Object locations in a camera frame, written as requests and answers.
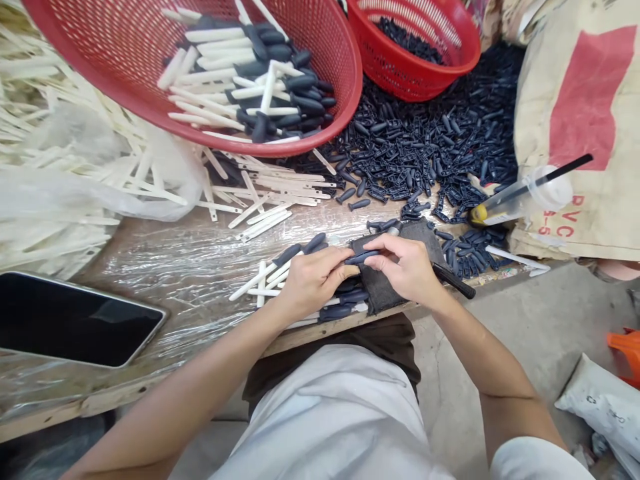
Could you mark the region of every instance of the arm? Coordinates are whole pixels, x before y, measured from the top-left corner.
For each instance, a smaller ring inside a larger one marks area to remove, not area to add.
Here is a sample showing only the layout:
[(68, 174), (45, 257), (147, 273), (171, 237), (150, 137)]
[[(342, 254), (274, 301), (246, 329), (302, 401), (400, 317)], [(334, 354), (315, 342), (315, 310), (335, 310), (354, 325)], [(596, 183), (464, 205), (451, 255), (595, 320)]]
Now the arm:
[(282, 330), (320, 310), (345, 278), (358, 273), (340, 265), (351, 255), (350, 249), (329, 247), (294, 258), (278, 297), (144, 396), (63, 480), (166, 479), (182, 450)]
[(480, 394), (489, 463), (498, 448), (516, 437), (538, 437), (566, 450), (543, 400), (513, 354), (440, 284), (422, 242), (381, 235), (366, 249), (385, 249), (365, 260), (382, 271), (402, 297), (433, 313)]

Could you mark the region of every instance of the clear plastic cup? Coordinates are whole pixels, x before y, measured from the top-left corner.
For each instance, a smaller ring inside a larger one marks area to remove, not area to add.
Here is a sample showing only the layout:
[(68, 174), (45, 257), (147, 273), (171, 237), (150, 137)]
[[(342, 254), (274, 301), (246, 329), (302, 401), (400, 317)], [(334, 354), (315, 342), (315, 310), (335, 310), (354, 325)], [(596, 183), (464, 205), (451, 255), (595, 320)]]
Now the clear plastic cup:
[[(548, 175), (556, 167), (545, 165), (537, 167), (530, 174), (508, 186), (471, 211), (471, 221), (478, 225), (496, 225), (538, 211), (557, 212), (564, 208), (573, 197), (573, 188), (566, 175), (537, 186), (535, 181)], [(519, 195), (514, 193), (522, 187), (526, 190)]]

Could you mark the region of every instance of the red print on sack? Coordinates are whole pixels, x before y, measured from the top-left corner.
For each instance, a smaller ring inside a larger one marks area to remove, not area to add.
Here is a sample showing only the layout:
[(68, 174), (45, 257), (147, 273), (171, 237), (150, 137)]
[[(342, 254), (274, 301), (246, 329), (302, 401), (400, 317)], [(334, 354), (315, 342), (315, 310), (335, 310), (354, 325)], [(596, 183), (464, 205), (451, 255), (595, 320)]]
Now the red print on sack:
[(551, 113), (551, 165), (591, 153), (593, 161), (579, 169), (607, 169), (615, 142), (611, 105), (633, 59), (636, 30), (634, 25), (600, 35), (580, 32)]

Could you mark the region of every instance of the concrete floor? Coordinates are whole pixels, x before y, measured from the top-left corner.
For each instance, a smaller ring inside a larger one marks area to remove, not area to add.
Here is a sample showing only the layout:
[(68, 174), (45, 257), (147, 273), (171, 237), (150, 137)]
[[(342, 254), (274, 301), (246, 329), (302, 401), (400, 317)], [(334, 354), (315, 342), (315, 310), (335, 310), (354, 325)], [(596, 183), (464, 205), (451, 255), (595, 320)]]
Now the concrete floor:
[[(520, 360), (570, 447), (585, 440), (589, 430), (552, 404), (580, 353), (613, 371), (606, 333), (639, 326), (626, 288), (568, 264), (534, 279), (520, 276), (493, 284), (466, 304)], [(456, 478), (486, 479), (477, 391), (428, 312), (416, 309), (408, 316), (416, 332), (416, 363), (423, 375), (418, 398), (431, 449)], [(171, 480), (208, 478), (231, 452), (246, 417), (246, 405), (237, 395), (221, 415), (235, 421), (212, 422), (185, 452)]]

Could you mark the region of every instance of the left hand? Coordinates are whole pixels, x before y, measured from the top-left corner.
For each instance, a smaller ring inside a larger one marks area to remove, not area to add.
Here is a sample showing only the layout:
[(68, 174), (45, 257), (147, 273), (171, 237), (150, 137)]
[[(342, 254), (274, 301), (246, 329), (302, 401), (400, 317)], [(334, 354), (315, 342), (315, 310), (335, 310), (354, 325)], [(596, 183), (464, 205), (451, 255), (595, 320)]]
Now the left hand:
[(287, 319), (286, 326), (320, 310), (338, 285), (360, 273), (358, 266), (342, 264), (353, 255), (348, 248), (327, 247), (293, 258), (282, 293), (269, 301), (280, 307)]

